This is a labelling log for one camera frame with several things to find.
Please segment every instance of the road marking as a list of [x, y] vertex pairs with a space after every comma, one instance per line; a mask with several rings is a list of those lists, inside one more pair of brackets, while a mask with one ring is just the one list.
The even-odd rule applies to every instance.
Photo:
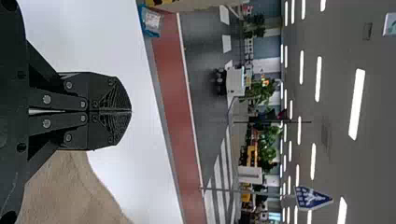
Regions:
[[355, 88], [353, 90], [352, 108], [350, 111], [349, 136], [356, 140], [358, 137], [359, 119], [361, 117], [361, 99], [363, 97], [364, 79], [366, 72], [361, 69], [356, 70]]
[[296, 165], [296, 187], [300, 186], [300, 165]]
[[285, 46], [285, 68], [288, 68], [288, 46]]
[[228, 8], [225, 6], [220, 6], [219, 10], [220, 10], [220, 21], [227, 25], [230, 25], [230, 11], [228, 10]]
[[291, 142], [291, 141], [289, 141], [289, 162], [291, 162], [291, 152], [292, 152], [292, 147], [293, 147], [293, 145], [292, 145], [292, 142]]
[[289, 2], [285, 2], [285, 26], [288, 26], [289, 22]]
[[[212, 188], [212, 179], [209, 180], [208, 188]], [[215, 205], [213, 204], [213, 191], [207, 190], [205, 192], [205, 210], [206, 210], [206, 221], [208, 224], [216, 223]]]
[[306, 224], [312, 224], [312, 211], [308, 211]]
[[297, 127], [297, 145], [301, 144], [301, 117], [298, 117], [298, 127]]
[[293, 119], [293, 101], [290, 100], [289, 119]]
[[301, 1], [301, 20], [305, 20], [305, 0]]
[[291, 24], [294, 24], [295, 0], [291, 0]]
[[[230, 188], [230, 182], [228, 182], [228, 170], [227, 170], [227, 155], [225, 152], [225, 143], [224, 143], [224, 139], [221, 142], [221, 167], [222, 167], [222, 172], [224, 174], [224, 188], [225, 189], [229, 189]], [[230, 193], [227, 192], [225, 193], [225, 202], [226, 205], [228, 206], [228, 204], [230, 203]]]
[[294, 206], [294, 224], [298, 224], [298, 207]]
[[288, 224], [290, 224], [290, 207], [288, 207]]
[[223, 43], [223, 53], [227, 53], [228, 51], [231, 51], [231, 36], [230, 35], [223, 35], [222, 37], [222, 43]]
[[345, 224], [346, 220], [347, 220], [347, 202], [343, 197], [341, 197], [340, 207], [338, 210], [337, 224]]
[[[220, 173], [219, 157], [216, 159], [216, 163], [215, 163], [215, 182], [216, 182], [217, 189], [223, 188], [221, 173]], [[220, 224], [225, 224], [225, 208], [224, 208], [223, 192], [217, 191], [217, 195], [218, 195], [218, 208], [219, 208]]]
[[315, 143], [312, 144], [312, 152], [311, 152], [311, 180], [315, 179], [315, 166], [317, 163], [317, 145]]
[[324, 11], [326, 9], [326, 0], [320, 0], [320, 11]]
[[315, 101], [320, 100], [320, 85], [321, 85], [321, 73], [322, 73], [322, 57], [318, 57], [317, 60], [317, 84], [315, 87]]
[[285, 124], [285, 128], [283, 128], [283, 141], [286, 143], [288, 141], [288, 125]]
[[300, 85], [304, 82], [304, 51], [300, 51]]

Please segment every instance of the pole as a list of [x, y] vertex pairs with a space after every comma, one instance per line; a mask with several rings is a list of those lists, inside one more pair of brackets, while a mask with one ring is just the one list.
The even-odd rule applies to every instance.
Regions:
[[[257, 123], [271, 124], [271, 123], [280, 123], [282, 121], [283, 121], [283, 123], [286, 123], [286, 124], [298, 123], [298, 120], [292, 120], [292, 119], [268, 119], [268, 120], [264, 120], [264, 121], [257, 122]], [[234, 121], [233, 123], [256, 124], [255, 122], [249, 122], [249, 121]], [[301, 123], [312, 123], [312, 120], [304, 120], [304, 121], [301, 121]]]
[[281, 196], [280, 194], [277, 194], [277, 193], [257, 192], [257, 191], [253, 191], [253, 190], [247, 190], [247, 189], [215, 189], [215, 188], [199, 188], [199, 189], [221, 191], [221, 192], [233, 192], [233, 193], [241, 193], [241, 194], [255, 194], [255, 195], [277, 197], [277, 198], [279, 198]]

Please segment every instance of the black metal object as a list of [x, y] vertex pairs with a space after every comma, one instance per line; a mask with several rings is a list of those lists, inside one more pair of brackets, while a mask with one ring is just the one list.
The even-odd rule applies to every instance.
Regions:
[[25, 183], [56, 150], [115, 146], [131, 120], [116, 77], [62, 73], [26, 40], [15, 0], [0, 0], [0, 224], [14, 223]]

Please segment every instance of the traffic sign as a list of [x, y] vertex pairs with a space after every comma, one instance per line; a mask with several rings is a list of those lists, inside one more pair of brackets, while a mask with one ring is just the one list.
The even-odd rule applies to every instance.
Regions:
[[301, 211], [313, 211], [333, 203], [332, 197], [307, 187], [295, 187], [297, 206]]

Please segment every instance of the sign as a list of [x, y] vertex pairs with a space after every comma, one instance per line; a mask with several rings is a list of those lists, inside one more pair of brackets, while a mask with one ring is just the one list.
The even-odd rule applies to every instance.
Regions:
[[332, 197], [307, 187], [295, 187], [294, 191], [301, 211], [313, 211], [333, 203]]
[[390, 12], [385, 18], [384, 35], [396, 35], [396, 12]]

